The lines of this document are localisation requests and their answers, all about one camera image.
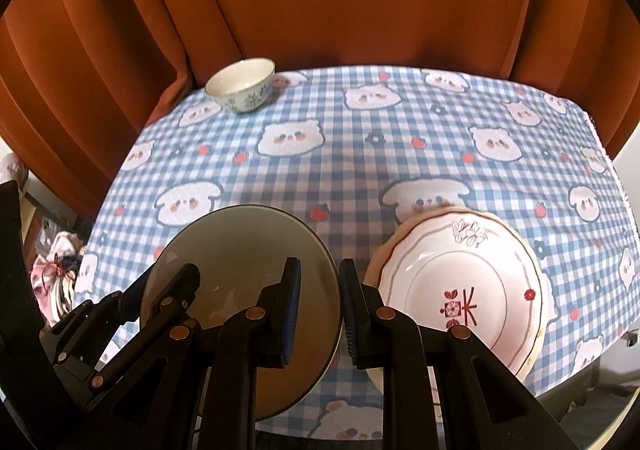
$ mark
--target red strawberry print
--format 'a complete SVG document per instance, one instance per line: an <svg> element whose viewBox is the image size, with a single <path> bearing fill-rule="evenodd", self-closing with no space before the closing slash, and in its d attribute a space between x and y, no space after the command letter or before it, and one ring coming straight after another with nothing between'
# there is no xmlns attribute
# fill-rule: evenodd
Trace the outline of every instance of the red strawberry print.
<svg viewBox="0 0 640 450"><path fill-rule="evenodd" d="M335 367L338 366L338 363L340 363L340 354L338 354L338 351L336 351L334 354L334 358L331 360L331 363L329 364L329 368L335 369Z"/></svg>
<svg viewBox="0 0 640 450"><path fill-rule="evenodd" d="M329 208L327 205L315 205L309 209L309 218L319 223L329 218Z"/></svg>
<svg viewBox="0 0 640 450"><path fill-rule="evenodd" d="M427 145L427 141L418 136L414 136L411 138L411 145L414 148L424 148Z"/></svg>
<svg viewBox="0 0 640 450"><path fill-rule="evenodd" d="M538 203L536 205L536 217L539 219L546 217L546 206L544 203Z"/></svg>
<svg viewBox="0 0 640 450"><path fill-rule="evenodd" d="M249 153L248 152L244 152L244 151L240 151L240 152L236 152L236 155L232 159L232 162L234 164L240 164L240 163L246 161L247 159L249 159Z"/></svg>

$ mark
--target floral plate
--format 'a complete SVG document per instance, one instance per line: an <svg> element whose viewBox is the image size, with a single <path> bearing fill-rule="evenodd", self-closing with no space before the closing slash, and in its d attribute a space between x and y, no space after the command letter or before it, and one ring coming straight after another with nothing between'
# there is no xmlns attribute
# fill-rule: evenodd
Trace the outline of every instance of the floral plate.
<svg viewBox="0 0 640 450"><path fill-rule="evenodd" d="M536 255L516 231L496 216L461 207L404 222L375 253L364 282L419 325L469 327L520 380L542 348L554 306ZM382 370L369 376L382 390ZM430 380L438 406L433 369Z"/></svg>

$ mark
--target copper screw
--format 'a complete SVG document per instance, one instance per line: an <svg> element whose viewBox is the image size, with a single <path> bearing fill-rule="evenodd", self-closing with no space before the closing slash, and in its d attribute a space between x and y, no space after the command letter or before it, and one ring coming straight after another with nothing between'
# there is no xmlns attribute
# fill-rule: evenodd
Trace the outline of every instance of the copper screw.
<svg viewBox="0 0 640 450"><path fill-rule="evenodd" d="M93 388L100 388L103 385L104 385L104 378L100 374L98 374L91 380L91 386Z"/></svg>
<svg viewBox="0 0 640 450"><path fill-rule="evenodd" d="M169 331L169 336L173 340L184 340L189 336L189 328L186 325L177 325Z"/></svg>
<svg viewBox="0 0 640 450"><path fill-rule="evenodd" d="M396 310L392 307L379 307L376 309L376 316L381 320L393 320L396 317Z"/></svg>
<svg viewBox="0 0 640 450"><path fill-rule="evenodd" d="M468 327L458 324L451 328L451 334L458 340L466 340L471 336L471 331Z"/></svg>
<svg viewBox="0 0 640 450"><path fill-rule="evenodd" d="M247 309L245 314L249 320L259 320L265 315L265 311L261 307L255 306Z"/></svg>

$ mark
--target white wall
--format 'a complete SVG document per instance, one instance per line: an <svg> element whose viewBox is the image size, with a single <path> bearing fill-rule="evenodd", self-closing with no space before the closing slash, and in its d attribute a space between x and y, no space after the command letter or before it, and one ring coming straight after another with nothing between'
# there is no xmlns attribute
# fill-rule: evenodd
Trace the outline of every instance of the white wall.
<svg viewBox="0 0 640 450"><path fill-rule="evenodd" d="M640 125L622 147L613 166L618 172L622 186L629 197L636 221L640 219Z"/></svg>
<svg viewBox="0 0 640 450"><path fill-rule="evenodd" d="M11 152L9 146L0 138L0 158ZM38 200L47 210L55 213L57 216L66 219L69 225L73 225L76 220L76 213L65 205L51 190L29 172L29 187L27 192Z"/></svg>
<svg viewBox="0 0 640 450"><path fill-rule="evenodd" d="M613 166L629 197L636 222L640 219L640 125L622 147ZM631 327L640 328L640 321ZM600 381L625 383L640 378L640 344L627 347L626 340L619 340L600 359Z"/></svg>

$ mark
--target plate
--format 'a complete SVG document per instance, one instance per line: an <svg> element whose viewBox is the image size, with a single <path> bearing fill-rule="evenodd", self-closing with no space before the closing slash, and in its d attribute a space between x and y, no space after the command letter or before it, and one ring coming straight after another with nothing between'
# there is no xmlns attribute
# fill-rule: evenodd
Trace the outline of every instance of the plate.
<svg viewBox="0 0 640 450"><path fill-rule="evenodd" d="M140 325L153 299L187 262L200 270L188 309L203 328L254 306L263 287L280 281L288 256L302 267L294 347L285 369L258 369L256 417L275 416L302 400L322 378L340 337L338 274L327 248L296 217L276 208L222 208L190 224L161 253L146 284Z"/></svg>
<svg viewBox="0 0 640 450"><path fill-rule="evenodd" d="M529 245L498 217L462 207L404 222L376 251L364 282L419 325L469 327L521 381L542 349L553 307ZM382 390L382 370L369 375ZM430 380L438 406L433 369Z"/></svg>

